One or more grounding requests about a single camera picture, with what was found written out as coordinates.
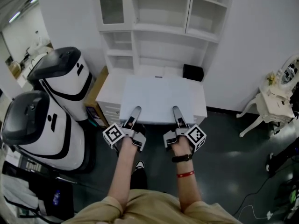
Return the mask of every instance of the chair leg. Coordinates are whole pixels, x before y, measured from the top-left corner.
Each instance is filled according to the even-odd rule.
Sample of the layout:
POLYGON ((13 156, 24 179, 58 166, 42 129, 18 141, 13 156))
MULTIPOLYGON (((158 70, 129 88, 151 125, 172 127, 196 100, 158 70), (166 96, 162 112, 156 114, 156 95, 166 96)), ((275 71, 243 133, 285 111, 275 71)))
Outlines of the chair leg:
POLYGON ((263 121, 262 116, 259 116, 250 126, 248 126, 243 132, 241 132, 239 136, 242 138, 248 131, 252 130, 260 123, 262 123, 262 121, 263 121))
POLYGON ((287 124, 288 124, 288 122, 285 122, 284 124, 281 124, 277 129, 272 130, 272 131, 270 132, 270 137, 271 137, 274 133, 276 133, 277 131, 281 130, 283 127, 285 127, 287 124))
POLYGON ((249 101, 248 104, 246 105, 244 111, 241 114, 237 114, 236 117, 237 118, 241 118, 244 114, 247 113, 247 111, 249 110, 249 108, 256 103, 256 98, 254 98, 253 100, 249 101))

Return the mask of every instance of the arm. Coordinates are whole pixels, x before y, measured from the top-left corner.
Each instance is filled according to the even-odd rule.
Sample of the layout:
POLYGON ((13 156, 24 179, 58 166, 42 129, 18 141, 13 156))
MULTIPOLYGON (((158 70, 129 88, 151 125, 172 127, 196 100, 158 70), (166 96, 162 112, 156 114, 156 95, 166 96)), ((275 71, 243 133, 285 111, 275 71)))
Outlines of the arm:
MULTIPOLYGON (((191 154, 189 141, 184 136, 180 136, 178 143, 173 144, 171 147, 176 156, 191 154)), ((177 163, 177 174, 183 174, 193 170, 192 160, 177 163)), ((195 174, 177 179, 179 202, 181 204, 181 209, 184 212, 192 203, 201 201, 201 195, 197 187, 195 174)))
POLYGON ((131 138, 123 138, 120 155, 108 192, 108 196, 115 198, 121 204, 123 210, 125 210, 128 202, 131 172, 136 151, 137 146, 132 144, 131 138))

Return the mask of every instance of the leg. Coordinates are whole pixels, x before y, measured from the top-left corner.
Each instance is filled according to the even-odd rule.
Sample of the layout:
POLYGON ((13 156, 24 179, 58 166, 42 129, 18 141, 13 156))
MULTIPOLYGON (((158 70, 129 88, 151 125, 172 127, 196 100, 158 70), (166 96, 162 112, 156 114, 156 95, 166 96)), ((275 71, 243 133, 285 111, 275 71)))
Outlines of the leg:
POLYGON ((262 116, 259 116, 251 125, 249 125, 243 132, 241 132, 239 136, 242 138, 248 131, 252 130, 260 123, 262 123, 262 121, 263 121, 262 116))
POLYGON ((131 175, 131 185, 130 189, 148 189, 148 183, 146 178, 146 173, 144 168, 138 168, 136 165, 135 171, 131 175))
POLYGON ((275 132, 277 132, 277 131, 281 130, 283 127, 285 127, 286 124, 287 124, 287 122, 285 122, 284 124, 281 124, 277 129, 272 130, 272 131, 270 132, 270 137, 271 137, 275 132))
POLYGON ((244 114, 247 113, 247 111, 249 110, 249 108, 256 103, 256 98, 254 98, 253 100, 249 101, 248 104, 246 105, 244 111, 241 114, 237 114, 236 117, 237 118, 241 118, 244 114))

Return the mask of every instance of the desk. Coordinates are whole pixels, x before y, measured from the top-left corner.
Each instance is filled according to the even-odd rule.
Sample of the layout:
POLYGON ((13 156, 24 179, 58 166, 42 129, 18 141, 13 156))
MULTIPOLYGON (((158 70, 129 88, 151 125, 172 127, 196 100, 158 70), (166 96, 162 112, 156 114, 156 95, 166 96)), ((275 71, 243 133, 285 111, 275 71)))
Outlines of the desk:
POLYGON ((179 77, 128 76, 121 101, 120 121, 125 123, 135 107, 141 107, 137 123, 174 124, 173 106, 179 107, 187 124, 193 124, 191 89, 179 77))
POLYGON ((244 111, 241 114, 237 114, 236 117, 242 117, 253 104, 256 104, 256 108, 260 116, 243 132, 240 133, 240 137, 243 137, 248 131, 255 128, 263 121, 265 123, 269 123, 272 121, 277 123, 279 122, 279 128, 271 131, 271 136, 275 132, 282 129, 288 122, 291 121, 291 119, 295 117, 290 102, 287 99, 281 96, 276 96, 272 93, 267 94, 263 91, 261 93, 258 93, 253 100, 249 101, 244 111))
MULTIPOLYGON (((117 73, 109 74, 96 98, 109 125, 112 125, 113 123, 117 123, 119 126, 121 125, 121 101, 128 76, 130 75, 117 73)), ((191 93, 194 123, 199 125, 205 117, 207 117, 206 100, 202 83, 185 78, 181 79, 186 80, 188 83, 191 93)))

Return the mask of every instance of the black box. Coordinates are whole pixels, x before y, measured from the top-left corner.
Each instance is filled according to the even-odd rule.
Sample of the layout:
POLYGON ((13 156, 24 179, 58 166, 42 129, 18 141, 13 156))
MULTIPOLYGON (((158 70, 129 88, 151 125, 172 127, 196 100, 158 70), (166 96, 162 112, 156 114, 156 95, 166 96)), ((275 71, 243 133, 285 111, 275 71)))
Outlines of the black box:
POLYGON ((202 79, 204 78, 204 70, 198 66, 184 64, 183 78, 202 81, 202 79))

